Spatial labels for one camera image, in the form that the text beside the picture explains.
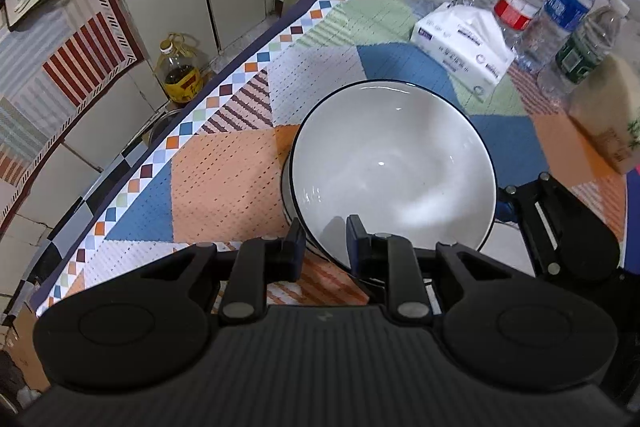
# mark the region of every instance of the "cooking oil bottle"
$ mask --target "cooking oil bottle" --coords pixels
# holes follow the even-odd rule
[[[167,96],[185,104],[202,89],[200,70],[194,65],[195,51],[184,43],[180,33],[170,33],[160,42],[160,57],[154,70]]]

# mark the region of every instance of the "ribbed black surface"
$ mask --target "ribbed black surface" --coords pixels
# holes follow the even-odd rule
[[[452,365],[428,331],[395,327],[377,307],[271,307],[260,323],[223,330],[196,367],[159,387],[124,396],[56,387],[20,419],[33,427],[625,422],[596,387],[555,395],[491,388]]]

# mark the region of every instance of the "table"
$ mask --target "table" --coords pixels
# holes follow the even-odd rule
[[[639,266],[629,254],[639,240],[626,225],[626,198],[635,187],[629,218],[632,211],[638,217],[640,173],[613,171],[546,103],[534,79],[514,68],[479,102],[409,44],[415,22],[399,0],[301,0],[209,84],[216,87],[200,93],[116,187],[45,288],[38,314],[191,243],[233,250],[252,237],[283,235],[280,172],[300,123],[333,90],[364,78],[406,80],[444,96],[481,134],[500,186],[550,171],[616,234],[623,266]],[[268,287],[270,303],[366,300],[345,272],[311,254],[298,283]]]

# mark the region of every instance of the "tissue pack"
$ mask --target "tissue pack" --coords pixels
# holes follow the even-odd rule
[[[487,10],[445,3],[415,23],[411,42],[484,102],[514,59]]]

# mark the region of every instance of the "green bottle label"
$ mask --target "green bottle label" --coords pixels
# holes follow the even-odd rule
[[[556,55],[556,65],[562,74],[576,85],[580,84],[601,61],[601,58],[575,38],[575,34],[569,37]]]

